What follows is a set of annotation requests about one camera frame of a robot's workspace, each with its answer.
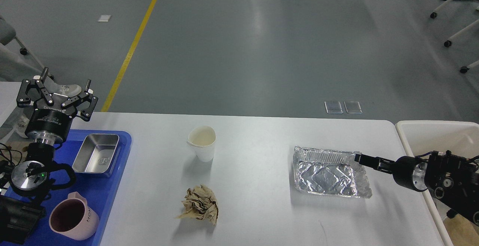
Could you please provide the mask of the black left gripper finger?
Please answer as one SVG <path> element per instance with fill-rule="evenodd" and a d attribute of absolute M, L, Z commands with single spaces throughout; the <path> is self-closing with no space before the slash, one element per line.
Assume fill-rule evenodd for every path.
<path fill-rule="evenodd" d="M 90 90 L 90 85 L 91 79 L 88 79 L 83 91 L 61 102 L 61 110 L 68 116 L 79 117 L 89 122 L 98 102 L 98 97 Z"/>
<path fill-rule="evenodd" d="M 44 100 L 46 105 L 53 106 L 53 98 L 50 92 L 43 84 L 48 77 L 49 69 L 45 67 L 38 79 L 24 79 L 21 82 L 19 92 L 16 98 L 16 104 L 19 108 L 27 107 L 31 102 Z"/>

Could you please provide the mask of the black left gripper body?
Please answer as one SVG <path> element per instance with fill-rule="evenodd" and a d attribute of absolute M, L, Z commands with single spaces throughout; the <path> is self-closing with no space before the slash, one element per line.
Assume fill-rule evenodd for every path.
<path fill-rule="evenodd" d="M 49 144 L 61 144 L 67 140 L 77 108 L 51 107 L 33 104 L 34 111 L 24 134 L 31 139 L 49 140 Z"/>

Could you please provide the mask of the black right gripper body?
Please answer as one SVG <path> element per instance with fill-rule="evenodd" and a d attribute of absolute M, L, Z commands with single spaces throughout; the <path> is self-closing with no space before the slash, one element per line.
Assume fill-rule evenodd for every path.
<path fill-rule="evenodd" d="M 424 192 L 427 190 L 425 175 L 427 162 L 410 156 L 402 156 L 392 166 L 392 175 L 395 183 L 402 187 Z"/>

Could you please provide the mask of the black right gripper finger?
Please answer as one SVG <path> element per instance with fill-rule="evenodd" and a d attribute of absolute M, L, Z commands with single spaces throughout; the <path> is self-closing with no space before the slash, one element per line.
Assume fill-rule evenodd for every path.
<path fill-rule="evenodd" d="M 393 165 L 393 160 L 366 154 L 356 154 L 354 161 L 370 168 L 390 168 Z"/>
<path fill-rule="evenodd" d="M 393 173 L 393 164 L 394 161 L 389 159 L 384 159 L 378 156 L 369 156 L 369 155 L 355 155 L 354 161 L 366 166 L 373 168 L 376 171 L 380 171 L 387 174 Z"/>

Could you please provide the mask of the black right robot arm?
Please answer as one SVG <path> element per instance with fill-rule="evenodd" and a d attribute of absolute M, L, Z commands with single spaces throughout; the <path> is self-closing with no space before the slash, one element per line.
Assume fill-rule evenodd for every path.
<path fill-rule="evenodd" d="M 449 207 L 447 217 L 460 214 L 479 224 L 478 157 L 467 159 L 431 151 L 416 156 L 402 156 L 396 161 L 378 156 L 356 154 L 355 162 L 391 174 L 397 185 L 417 192 L 429 190 L 434 198 Z"/>

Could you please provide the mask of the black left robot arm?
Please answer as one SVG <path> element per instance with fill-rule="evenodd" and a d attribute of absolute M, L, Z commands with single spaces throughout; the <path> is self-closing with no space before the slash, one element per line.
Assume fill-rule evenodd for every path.
<path fill-rule="evenodd" d="M 1 161 L 1 187 L 10 189 L 27 200 L 1 196 L 0 240 L 22 245 L 46 215 L 42 202 L 50 199 L 51 190 L 61 190 L 75 184 L 72 166 L 57 163 L 55 151 L 67 140 L 73 119 L 88 122 L 98 98 L 90 89 L 88 79 L 75 96 L 50 91 L 46 86 L 48 68 L 38 78 L 24 79 L 16 98 L 19 108 L 33 107 L 25 135 L 29 144 L 24 162 Z"/>

